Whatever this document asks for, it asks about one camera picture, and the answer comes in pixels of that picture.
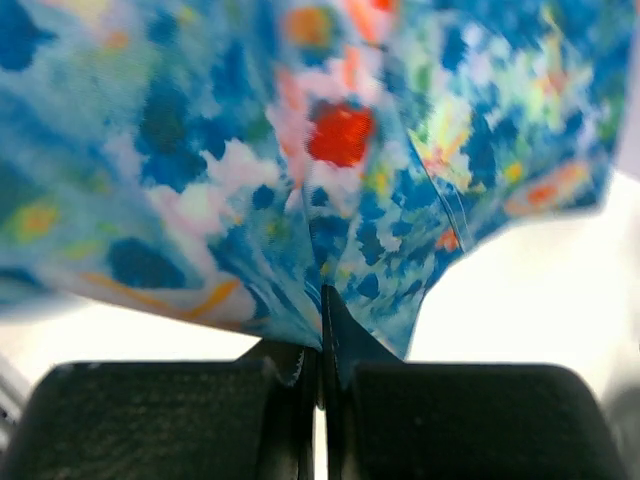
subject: blue spot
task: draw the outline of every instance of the blue spot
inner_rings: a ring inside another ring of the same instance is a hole
[[[391,234],[394,237],[404,237],[411,233],[413,224],[399,220],[391,225]]]
[[[577,111],[571,115],[566,122],[566,129],[564,134],[567,137],[573,137],[582,128],[583,116],[581,111]]]
[[[518,137],[518,128],[510,117],[503,118],[493,129],[493,139],[495,144],[512,146]]]
[[[416,280],[411,284],[411,286],[407,289],[407,291],[404,294],[406,296],[415,295],[420,291],[421,287],[422,287],[422,282],[420,280]]]
[[[311,205],[314,207],[324,207],[329,203],[329,196],[324,188],[318,187],[311,194]]]
[[[35,26],[16,0],[0,1],[0,67],[20,72],[31,65],[38,45],[55,35]]]
[[[377,220],[384,216],[384,210],[378,207],[378,198],[374,192],[364,192],[360,200],[360,215],[364,220]]]
[[[163,13],[149,25],[147,38],[158,45],[166,45],[173,41],[178,23],[171,15]]]
[[[184,274],[169,259],[136,238],[118,240],[107,262],[113,278],[131,288],[184,288]]]
[[[391,201],[399,207],[404,206],[404,195],[401,190],[394,190],[391,194]]]
[[[191,129],[195,139],[218,160],[227,150],[226,142],[234,138],[243,140],[237,123],[228,115],[221,115],[211,120],[200,120],[195,122]]]
[[[317,47],[300,47],[299,59],[306,67],[323,67],[331,56],[332,49]]]
[[[460,62],[464,59],[467,44],[462,39],[462,33],[459,28],[450,28],[446,35],[447,43],[442,52],[442,66],[455,72]]]
[[[407,255],[407,260],[418,264],[424,264],[427,261],[427,258],[429,258],[430,255],[433,255],[433,252],[434,244],[433,242],[429,242],[428,244],[415,248],[411,253],[409,253],[409,255]]]
[[[33,293],[46,291],[45,287],[33,275],[21,268],[0,269],[0,282],[8,281],[29,287]]]
[[[184,147],[186,113],[187,99],[177,87],[162,79],[154,82],[142,113],[140,137],[152,151],[176,153]]]
[[[221,61],[211,69],[213,95],[218,102],[242,100],[248,93],[248,74],[244,48],[234,42]]]
[[[576,157],[576,149],[574,145],[564,145],[564,148],[560,149],[560,161],[574,160]]]
[[[207,169],[207,162],[200,155],[190,152],[176,155],[153,155],[142,166],[143,181],[168,185],[182,193],[187,185],[198,181]]]
[[[486,188],[493,188],[496,184],[493,132],[484,116],[478,113],[471,116],[471,129],[473,133],[460,150],[469,156],[469,170],[473,175],[471,186],[482,183]]]
[[[358,293],[363,297],[367,297],[370,299],[377,298],[380,295],[380,290],[378,286],[378,277],[376,277],[375,273],[370,273],[358,285],[356,288]]]
[[[233,227],[227,233],[227,236],[216,245],[209,245],[209,252],[215,258],[218,267],[227,273],[244,279],[242,268],[236,265],[241,259],[246,262],[252,261],[251,250],[247,248],[246,235],[244,226]]]
[[[411,185],[406,185],[404,183],[404,180],[407,178],[411,180],[411,177],[409,176],[408,172],[405,172],[405,173],[406,173],[406,176],[403,175],[403,185],[402,185],[403,188],[406,188],[406,190],[404,190],[404,193],[406,195],[404,200],[405,210],[407,211],[419,210],[421,208],[431,205],[434,201],[438,199],[438,194],[436,193],[436,190],[433,184],[431,183],[431,180],[429,180],[429,178],[426,177],[426,175],[421,180],[417,180],[416,183]]]
[[[309,222],[313,254],[318,265],[329,259],[329,253],[337,255],[336,241],[344,241],[349,232],[349,222],[335,215],[316,217]]]
[[[266,185],[260,186],[255,192],[253,192],[253,206],[258,210],[264,210],[269,208],[273,203],[275,193],[273,189]]]
[[[280,44],[277,22],[273,17],[274,8],[270,0],[258,0],[255,33],[260,46],[270,57],[278,55]]]
[[[360,252],[364,255],[367,265],[375,265],[385,252],[377,234],[376,225],[370,222],[360,225],[356,232],[356,238],[361,243]]]

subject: floral fabric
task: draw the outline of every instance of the floral fabric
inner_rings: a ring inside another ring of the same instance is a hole
[[[631,0],[1,0],[0,268],[318,348],[332,284],[403,356],[448,265],[601,198],[634,15]]]

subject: black plastic jaw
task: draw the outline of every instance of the black plastic jaw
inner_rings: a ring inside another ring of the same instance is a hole
[[[263,341],[233,363],[58,367],[0,479],[311,480],[316,356]]]
[[[591,392],[568,370],[404,364],[335,290],[323,300],[330,480],[628,478]]]

